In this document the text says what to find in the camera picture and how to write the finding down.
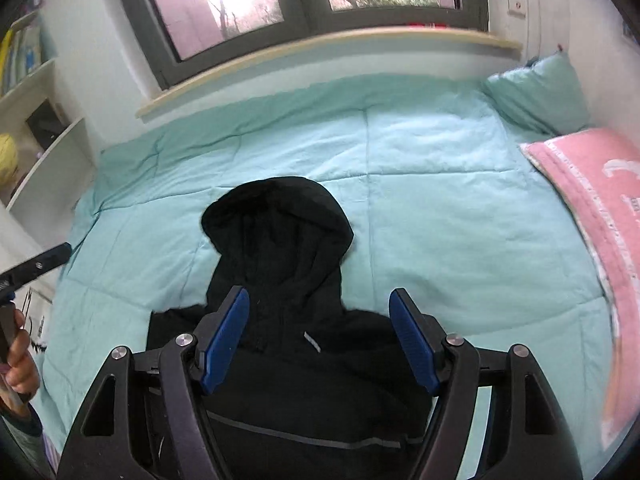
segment yellow book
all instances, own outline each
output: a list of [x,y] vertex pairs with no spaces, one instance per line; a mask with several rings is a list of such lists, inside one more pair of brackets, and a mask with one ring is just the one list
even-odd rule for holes
[[11,46],[11,38],[14,35],[14,30],[12,28],[9,29],[7,34],[4,36],[4,40],[2,40],[2,44],[0,44],[0,95],[2,95],[2,78],[4,76],[4,65],[6,61],[6,56],[9,54],[9,47]]

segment pink blanket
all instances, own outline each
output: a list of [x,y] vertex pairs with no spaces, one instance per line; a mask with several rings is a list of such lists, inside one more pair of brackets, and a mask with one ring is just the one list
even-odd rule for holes
[[564,197],[612,304],[614,354],[602,419],[607,447],[640,410],[640,152],[603,129],[522,151]]

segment black hooded jacket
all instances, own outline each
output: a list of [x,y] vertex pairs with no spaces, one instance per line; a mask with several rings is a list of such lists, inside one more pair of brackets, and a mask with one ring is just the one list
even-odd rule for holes
[[249,291],[238,350],[205,400],[234,478],[406,478],[431,399],[389,319],[342,305],[353,232],[331,194],[300,177],[250,182],[202,227],[221,255],[207,306],[154,315],[148,347],[193,330],[231,286]]

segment window sill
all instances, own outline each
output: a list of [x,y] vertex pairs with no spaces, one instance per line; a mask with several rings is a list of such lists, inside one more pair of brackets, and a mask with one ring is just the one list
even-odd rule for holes
[[432,39],[450,41],[453,43],[467,43],[482,46],[489,46],[506,51],[508,54],[520,54],[522,44],[516,41],[504,40],[485,32],[475,30],[464,30],[458,28],[427,28],[427,27],[378,27],[362,28],[359,30],[347,30],[314,36],[305,40],[293,41],[270,48],[265,48],[257,52],[242,56],[232,61],[213,67],[206,72],[202,72],[193,78],[176,85],[158,97],[149,101],[140,108],[137,118],[155,112],[158,108],[165,106],[175,98],[199,88],[209,82],[220,79],[226,75],[254,67],[260,63],[274,59],[291,56],[319,46],[345,43],[348,41],[370,41],[370,40],[402,40],[402,39]]

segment bed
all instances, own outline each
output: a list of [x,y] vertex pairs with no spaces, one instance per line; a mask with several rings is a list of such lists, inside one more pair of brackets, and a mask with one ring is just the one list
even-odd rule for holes
[[[110,148],[77,206],[38,362],[47,434],[62,450],[105,357],[144,350],[152,312],[204,302],[218,259],[204,209],[244,182],[300,175],[353,227],[345,306],[386,313],[404,287],[478,347],[528,345],[592,478],[611,453],[600,441],[610,305],[571,214],[518,147],[589,124],[557,54],[484,81],[345,78],[200,111]],[[459,478],[478,462],[486,390]]]

